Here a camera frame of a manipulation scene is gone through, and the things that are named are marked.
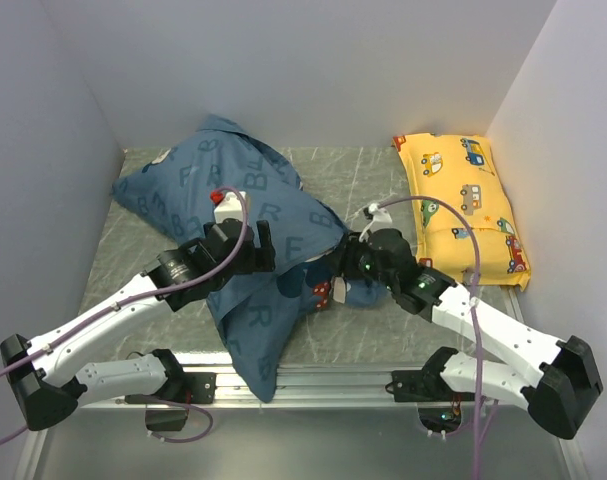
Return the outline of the blue cartoon print pillowcase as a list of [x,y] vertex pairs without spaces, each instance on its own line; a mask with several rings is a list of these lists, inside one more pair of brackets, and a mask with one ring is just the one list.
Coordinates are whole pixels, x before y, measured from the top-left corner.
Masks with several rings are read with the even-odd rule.
[[209,116],[188,139],[140,170],[117,179],[116,202],[182,245],[199,238],[208,251],[227,257],[239,222],[215,217],[213,193],[240,191],[249,203],[248,237],[267,222],[275,267],[233,276],[207,298],[219,336],[236,372],[262,402],[273,399],[277,365],[297,320],[337,301],[368,308],[384,286],[343,280],[330,266],[347,226],[321,201],[304,192],[290,162],[235,122]]

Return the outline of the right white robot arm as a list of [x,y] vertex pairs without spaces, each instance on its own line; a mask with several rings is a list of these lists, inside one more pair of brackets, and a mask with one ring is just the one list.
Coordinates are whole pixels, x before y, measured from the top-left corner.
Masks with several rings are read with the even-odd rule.
[[546,432],[576,436],[603,391],[590,345],[529,327],[484,301],[451,277],[418,263],[402,234],[384,228],[349,233],[339,265],[348,279],[387,288],[405,312],[477,343],[493,360],[478,361],[443,347],[423,368],[427,394],[443,400],[453,392],[479,390],[485,397],[525,410]]

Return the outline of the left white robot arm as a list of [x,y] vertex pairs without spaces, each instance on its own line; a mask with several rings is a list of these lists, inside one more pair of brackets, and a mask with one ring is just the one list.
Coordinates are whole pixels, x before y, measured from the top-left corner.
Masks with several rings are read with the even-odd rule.
[[3,371],[30,431],[51,428],[79,407],[121,396],[187,400],[186,375],[168,349],[97,363],[93,355],[140,326],[220,291],[233,277],[271,272],[275,250],[267,221],[226,219],[205,235],[160,253],[106,300],[32,339],[0,345]]

